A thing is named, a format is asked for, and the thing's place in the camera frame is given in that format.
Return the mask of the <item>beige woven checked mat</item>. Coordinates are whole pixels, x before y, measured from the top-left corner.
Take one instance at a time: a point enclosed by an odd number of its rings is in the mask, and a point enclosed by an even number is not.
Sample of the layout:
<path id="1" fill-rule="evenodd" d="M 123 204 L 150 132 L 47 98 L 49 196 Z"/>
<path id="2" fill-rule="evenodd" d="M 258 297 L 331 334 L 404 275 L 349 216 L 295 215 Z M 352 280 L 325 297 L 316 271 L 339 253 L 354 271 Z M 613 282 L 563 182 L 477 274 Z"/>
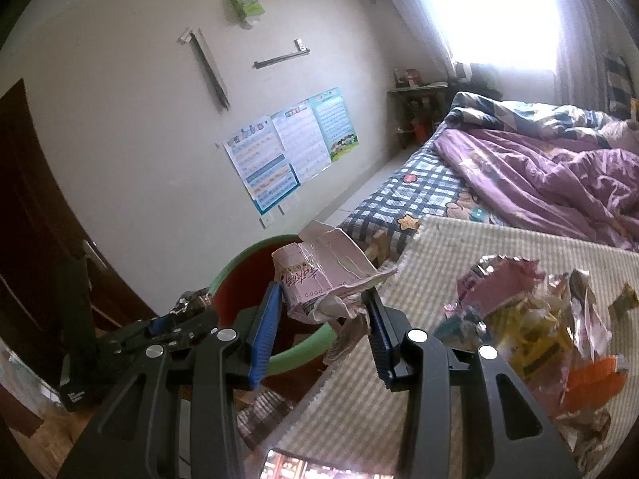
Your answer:
<path id="1" fill-rule="evenodd" d="M 609 306 L 625 283 L 638 290 L 638 256 L 541 232 L 432 216 L 408 242 L 397 272 L 382 284 L 381 297 L 448 347 L 494 345 L 485 318 L 480 319 L 472 309 L 452 318 L 444 314 L 444 306 L 457 299 L 457 279 L 490 254 L 540 262 L 546 278 L 530 293 L 571 301 L 577 345 L 591 355 L 585 366 L 607 356 L 625 358 L 628 373 L 623 390 L 596 411 L 559 412 L 568 380 L 552 385 L 525 383 L 552 418 L 582 422 L 600 418 L 609 423 L 607 436 L 586 456 L 587 476 L 595 477 L 619 450 L 638 415 L 638 316 L 629 313 L 613 322 L 609 314 Z M 382 385 L 369 346 L 360 343 L 312 388 L 264 448 L 386 475 L 399 457 L 406 408 L 406 395 L 393 394 Z"/>

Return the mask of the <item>blue cartoon poster right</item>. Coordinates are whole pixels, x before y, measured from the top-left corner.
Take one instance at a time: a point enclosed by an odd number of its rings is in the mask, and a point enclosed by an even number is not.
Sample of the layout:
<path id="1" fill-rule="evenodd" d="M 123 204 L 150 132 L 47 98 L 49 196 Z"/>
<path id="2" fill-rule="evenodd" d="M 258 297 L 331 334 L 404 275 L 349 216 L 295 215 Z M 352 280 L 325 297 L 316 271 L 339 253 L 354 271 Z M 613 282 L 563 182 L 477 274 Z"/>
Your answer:
<path id="1" fill-rule="evenodd" d="M 359 145 L 347 104 L 338 88 L 310 97 L 309 104 L 331 161 L 337 161 Z"/>

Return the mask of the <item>pink milk carton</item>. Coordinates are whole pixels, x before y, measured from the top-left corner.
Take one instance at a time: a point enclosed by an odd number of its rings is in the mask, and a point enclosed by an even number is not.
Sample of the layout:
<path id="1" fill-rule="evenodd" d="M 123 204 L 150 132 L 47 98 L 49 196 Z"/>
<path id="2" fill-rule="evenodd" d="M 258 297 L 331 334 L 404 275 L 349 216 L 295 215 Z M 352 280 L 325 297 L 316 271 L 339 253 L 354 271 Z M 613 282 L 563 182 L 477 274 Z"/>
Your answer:
<path id="1" fill-rule="evenodd" d="M 321 351 L 327 366 L 351 354 L 369 334 L 364 293 L 397 272 L 392 263 L 376 267 L 341 228 L 317 221 L 302 229 L 298 241 L 275 250 L 272 260 L 288 316 L 327 327 L 335 336 Z"/>

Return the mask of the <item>purple quilt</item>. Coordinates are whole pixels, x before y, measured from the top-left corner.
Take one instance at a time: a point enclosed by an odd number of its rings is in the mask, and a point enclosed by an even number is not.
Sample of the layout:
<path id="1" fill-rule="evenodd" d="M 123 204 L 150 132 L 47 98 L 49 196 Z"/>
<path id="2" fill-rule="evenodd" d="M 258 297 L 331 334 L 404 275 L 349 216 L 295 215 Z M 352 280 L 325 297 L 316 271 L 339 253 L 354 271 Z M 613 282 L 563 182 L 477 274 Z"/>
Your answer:
<path id="1" fill-rule="evenodd" d="M 434 148 L 508 225 L 638 250 L 637 154 L 487 129 L 446 129 Z"/>

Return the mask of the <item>dark wooden side table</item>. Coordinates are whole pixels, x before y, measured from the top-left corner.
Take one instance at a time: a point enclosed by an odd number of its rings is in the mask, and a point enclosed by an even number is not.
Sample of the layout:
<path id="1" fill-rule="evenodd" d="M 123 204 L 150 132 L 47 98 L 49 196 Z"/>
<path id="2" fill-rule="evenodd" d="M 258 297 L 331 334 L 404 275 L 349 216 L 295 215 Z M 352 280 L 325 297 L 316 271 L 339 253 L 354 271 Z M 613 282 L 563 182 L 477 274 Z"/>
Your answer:
<path id="1" fill-rule="evenodd" d="M 431 82 L 387 91 L 402 148 L 423 146 L 431 139 L 449 107 L 447 90 L 446 82 Z"/>

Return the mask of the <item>pink window curtain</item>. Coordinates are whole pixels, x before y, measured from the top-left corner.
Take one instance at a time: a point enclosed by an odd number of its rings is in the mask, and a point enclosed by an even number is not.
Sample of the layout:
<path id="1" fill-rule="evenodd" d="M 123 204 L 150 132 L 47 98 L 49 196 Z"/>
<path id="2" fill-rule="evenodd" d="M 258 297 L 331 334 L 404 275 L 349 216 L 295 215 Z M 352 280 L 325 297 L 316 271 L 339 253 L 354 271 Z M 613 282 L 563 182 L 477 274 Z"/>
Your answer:
<path id="1" fill-rule="evenodd" d="M 607 111 L 612 91 L 607 59 L 622 58 L 631 91 L 638 91 L 638 44 L 613 0 L 557 0 L 559 43 L 556 96 L 561 104 Z"/>

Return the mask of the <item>purple crumpled wrapper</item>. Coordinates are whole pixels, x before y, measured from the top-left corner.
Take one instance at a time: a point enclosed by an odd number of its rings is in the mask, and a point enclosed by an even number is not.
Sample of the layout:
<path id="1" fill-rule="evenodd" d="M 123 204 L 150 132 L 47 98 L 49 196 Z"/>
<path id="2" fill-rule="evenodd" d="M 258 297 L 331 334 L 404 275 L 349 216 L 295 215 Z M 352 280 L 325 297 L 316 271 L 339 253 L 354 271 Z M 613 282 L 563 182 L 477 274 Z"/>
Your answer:
<path id="1" fill-rule="evenodd" d="M 470 308 L 480 319 L 534 291 L 546 278 L 540 262 L 519 256 L 482 256 L 457 279 L 457 299 L 444 306 L 446 318 L 461 316 Z"/>

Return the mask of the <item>small gold wrapper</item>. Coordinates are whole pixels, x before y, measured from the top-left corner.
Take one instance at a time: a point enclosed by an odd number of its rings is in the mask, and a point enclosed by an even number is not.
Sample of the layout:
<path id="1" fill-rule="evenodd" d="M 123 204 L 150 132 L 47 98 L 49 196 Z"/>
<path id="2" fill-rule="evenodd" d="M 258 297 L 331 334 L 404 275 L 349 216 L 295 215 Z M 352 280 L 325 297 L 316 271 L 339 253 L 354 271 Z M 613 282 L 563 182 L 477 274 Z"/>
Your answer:
<path id="1" fill-rule="evenodd" d="M 613 322 L 620 322 L 628 311 L 639 305 L 637 291 L 628 283 L 625 283 L 619 296 L 609 306 L 609 314 Z"/>

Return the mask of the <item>dark wooden door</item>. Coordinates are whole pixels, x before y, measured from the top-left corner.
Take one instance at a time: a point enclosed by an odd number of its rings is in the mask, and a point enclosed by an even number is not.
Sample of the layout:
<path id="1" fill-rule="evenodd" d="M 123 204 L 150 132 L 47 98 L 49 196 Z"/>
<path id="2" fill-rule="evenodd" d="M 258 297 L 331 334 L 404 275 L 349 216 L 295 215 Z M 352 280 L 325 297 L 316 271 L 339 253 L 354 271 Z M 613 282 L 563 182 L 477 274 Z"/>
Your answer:
<path id="1" fill-rule="evenodd" d="M 24 81 L 1 98 L 1 338 L 58 386 L 64 357 L 96 328 L 153 317 L 107 262 L 43 154 Z"/>

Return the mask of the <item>metal wall bracket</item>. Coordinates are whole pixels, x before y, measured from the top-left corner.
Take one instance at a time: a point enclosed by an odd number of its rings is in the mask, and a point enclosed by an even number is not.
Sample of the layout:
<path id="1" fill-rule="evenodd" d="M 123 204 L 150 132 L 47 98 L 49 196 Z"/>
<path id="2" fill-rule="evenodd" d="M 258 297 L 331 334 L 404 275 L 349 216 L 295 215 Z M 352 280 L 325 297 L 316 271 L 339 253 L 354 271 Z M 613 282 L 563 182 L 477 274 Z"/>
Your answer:
<path id="1" fill-rule="evenodd" d="M 309 55 L 311 53 L 311 50 L 303 43 L 301 38 L 297 38 L 294 40 L 294 46 L 295 50 L 293 50 L 292 52 L 270 57 L 268 59 L 264 59 L 263 61 L 256 61 L 254 62 L 254 65 L 252 65 L 252 67 L 254 67 L 254 69 L 268 68 L 280 63 L 291 61 L 292 59 Z"/>

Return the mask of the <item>patterned blue-white quilt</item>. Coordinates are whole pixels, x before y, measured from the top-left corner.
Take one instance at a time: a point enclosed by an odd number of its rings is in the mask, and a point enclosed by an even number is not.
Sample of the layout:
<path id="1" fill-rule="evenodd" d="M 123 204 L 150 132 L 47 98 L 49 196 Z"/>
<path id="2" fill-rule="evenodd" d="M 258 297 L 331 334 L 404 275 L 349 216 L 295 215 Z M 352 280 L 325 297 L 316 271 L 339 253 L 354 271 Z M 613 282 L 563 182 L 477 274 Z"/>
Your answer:
<path id="1" fill-rule="evenodd" d="M 621 120 L 574 105 L 495 101 L 458 92 L 445 124 L 455 129 L 506 131 L 545 142 L 579 143 L 592 148 L 616 148 L 638 154 L 638 122 Z"/>

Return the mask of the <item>blue chart poster left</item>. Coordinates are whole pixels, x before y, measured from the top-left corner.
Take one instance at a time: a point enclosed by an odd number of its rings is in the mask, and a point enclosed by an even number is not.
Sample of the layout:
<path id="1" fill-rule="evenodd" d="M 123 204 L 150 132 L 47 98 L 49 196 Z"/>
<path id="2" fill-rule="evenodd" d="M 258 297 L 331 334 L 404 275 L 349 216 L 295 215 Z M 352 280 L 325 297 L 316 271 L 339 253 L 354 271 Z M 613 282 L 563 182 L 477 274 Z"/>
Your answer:
<path id="1" fill-rule="evenodd" d="M 270 117 L 241 128 L 223 147 L 261 215 L 270 212 L 300 187 Z"/>

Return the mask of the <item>yellow crumpled wrapper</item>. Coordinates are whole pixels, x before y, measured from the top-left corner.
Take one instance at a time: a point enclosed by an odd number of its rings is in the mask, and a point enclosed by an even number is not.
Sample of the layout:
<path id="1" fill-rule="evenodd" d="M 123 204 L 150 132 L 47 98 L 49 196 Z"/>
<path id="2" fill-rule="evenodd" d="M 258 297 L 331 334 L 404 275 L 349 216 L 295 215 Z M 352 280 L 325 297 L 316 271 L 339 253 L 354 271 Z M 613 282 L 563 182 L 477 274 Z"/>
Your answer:
<path id="1" fill-rule="evenodd" d="M 526 384 L 562 384 L 572 370 L 591 361 L 590 351 L 577 345 L 569 299 L 522 293 L 484 322 L 499 355 Z"/>

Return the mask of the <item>plaid pillow by curtain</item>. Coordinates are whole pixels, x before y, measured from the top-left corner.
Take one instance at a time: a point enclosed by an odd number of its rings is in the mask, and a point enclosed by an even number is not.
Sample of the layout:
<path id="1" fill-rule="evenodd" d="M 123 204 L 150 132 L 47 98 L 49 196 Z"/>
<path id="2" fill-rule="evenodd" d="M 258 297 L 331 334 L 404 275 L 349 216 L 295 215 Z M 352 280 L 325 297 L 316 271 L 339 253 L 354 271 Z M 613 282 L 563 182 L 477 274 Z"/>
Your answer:
<path id="1" fill-rule="evenodd" d="M 624 58 L 607 52 L 604 54 L 604 68 L 607 77 L 607 110 L 617 119 L 629 119 L 630 100 L 635 93 L 628 66 Z"/>

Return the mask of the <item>green wall box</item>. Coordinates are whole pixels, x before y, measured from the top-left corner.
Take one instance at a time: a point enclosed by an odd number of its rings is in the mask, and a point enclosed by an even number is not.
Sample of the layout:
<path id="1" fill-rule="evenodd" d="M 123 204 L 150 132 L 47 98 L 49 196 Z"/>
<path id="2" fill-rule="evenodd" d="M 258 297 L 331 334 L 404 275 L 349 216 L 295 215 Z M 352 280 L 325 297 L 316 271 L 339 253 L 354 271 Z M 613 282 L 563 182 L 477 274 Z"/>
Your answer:
<path id="1" fill-rule="evenodd" d="M 232 25 L 254 28 L 265 14 L 259 0 L 224 0 L 225 17 Z"/>

